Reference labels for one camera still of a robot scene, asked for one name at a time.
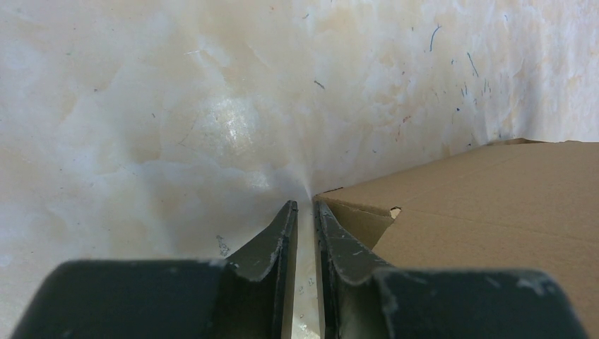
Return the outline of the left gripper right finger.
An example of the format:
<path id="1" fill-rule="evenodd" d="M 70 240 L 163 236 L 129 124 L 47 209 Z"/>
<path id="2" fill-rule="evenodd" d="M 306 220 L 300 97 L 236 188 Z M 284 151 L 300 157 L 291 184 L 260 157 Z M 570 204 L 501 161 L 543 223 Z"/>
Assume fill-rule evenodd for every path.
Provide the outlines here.
<path id="1" fill-rule="evenodd" d="M 314 226 L 323 338 L 586 338 L 567 296 L 538 270 L 398 268 L 323 201 Z"/>

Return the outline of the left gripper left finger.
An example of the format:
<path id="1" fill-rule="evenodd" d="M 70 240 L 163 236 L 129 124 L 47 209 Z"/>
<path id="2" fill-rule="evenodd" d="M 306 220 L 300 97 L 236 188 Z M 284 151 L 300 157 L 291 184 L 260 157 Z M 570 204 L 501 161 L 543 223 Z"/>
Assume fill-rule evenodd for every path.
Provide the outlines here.
<path id="1" fill-rule="evenodd" d="M 14 338 L 289 338 L 295 201 L 221 259 L 77 260 L 42 282 Z"/>

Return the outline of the brown cardboard box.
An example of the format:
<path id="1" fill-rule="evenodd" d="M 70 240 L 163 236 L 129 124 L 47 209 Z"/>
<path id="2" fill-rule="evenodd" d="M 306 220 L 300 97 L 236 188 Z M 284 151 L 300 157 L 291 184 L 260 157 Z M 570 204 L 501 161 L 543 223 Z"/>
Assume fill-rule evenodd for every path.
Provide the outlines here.
<path id="1" fill-rule="evenodd" d="M 535 268 L 598 337 L 598 144 L 523 138 L 319 194 L 406 268 Z"/>

